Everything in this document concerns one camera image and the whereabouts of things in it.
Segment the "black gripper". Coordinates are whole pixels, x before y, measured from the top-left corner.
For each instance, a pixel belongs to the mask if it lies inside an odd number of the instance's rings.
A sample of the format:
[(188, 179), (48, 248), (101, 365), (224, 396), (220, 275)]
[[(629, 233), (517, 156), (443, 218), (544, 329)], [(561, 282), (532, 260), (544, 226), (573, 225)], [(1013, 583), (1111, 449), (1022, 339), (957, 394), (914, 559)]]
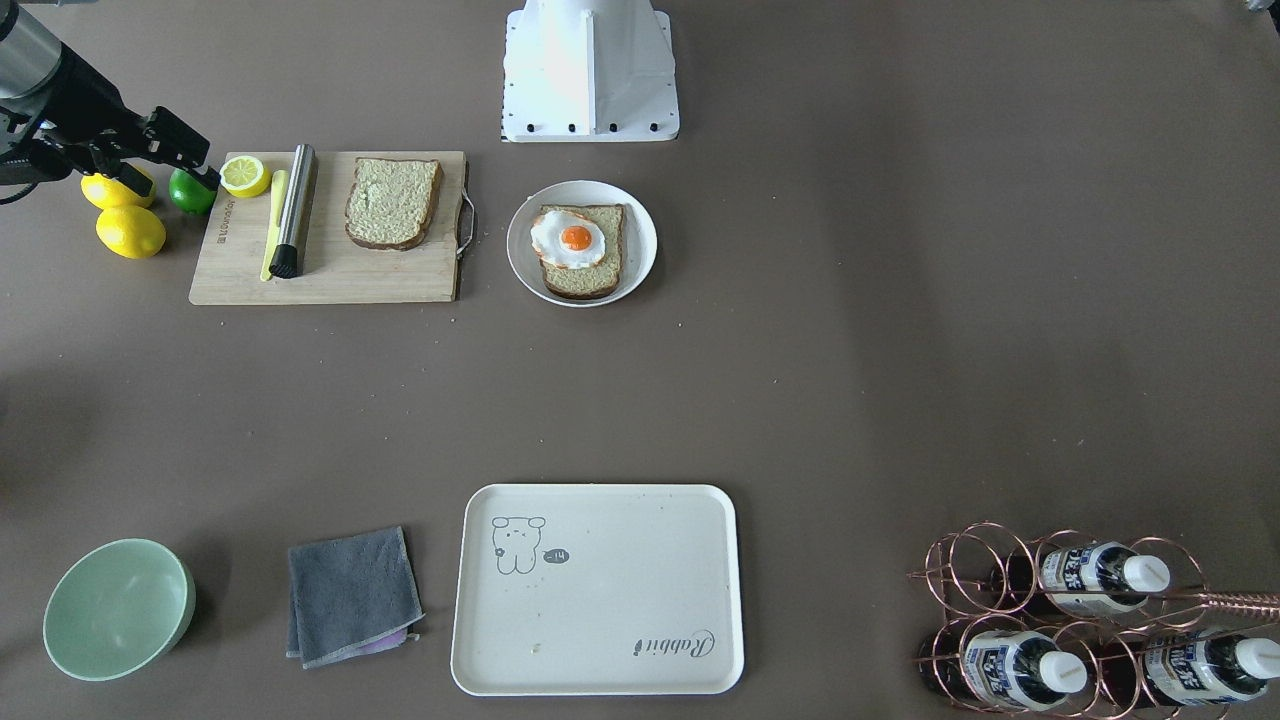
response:
[(84, 159), (87, 147), (108, 136), (113, 158), (142, 158), (192, 176), (202, 187), (216, 191), (221, 177), (207, 164), (210, 141), (168, 108), (156, 106), (145, 119), (125, 106), (118, 88), (73, 50), (61, 50), (45, 91), (40, 113), (50, 123), (40, 136), (40, 154), (46, 158)]

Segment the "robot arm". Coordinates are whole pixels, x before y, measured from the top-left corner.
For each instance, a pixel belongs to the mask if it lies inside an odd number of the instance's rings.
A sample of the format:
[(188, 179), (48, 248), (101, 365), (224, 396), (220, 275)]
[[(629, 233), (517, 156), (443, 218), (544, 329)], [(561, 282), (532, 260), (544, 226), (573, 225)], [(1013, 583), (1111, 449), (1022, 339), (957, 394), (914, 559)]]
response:
[(145, 196), (154, 187), (128, 159), (182, 169), (216, 191), (210, 142), (164, 106), (142, 117), (109, 79), (19, 3), (1, 4), (1, 183), (14, 202), (73, 170), (101, 174)]

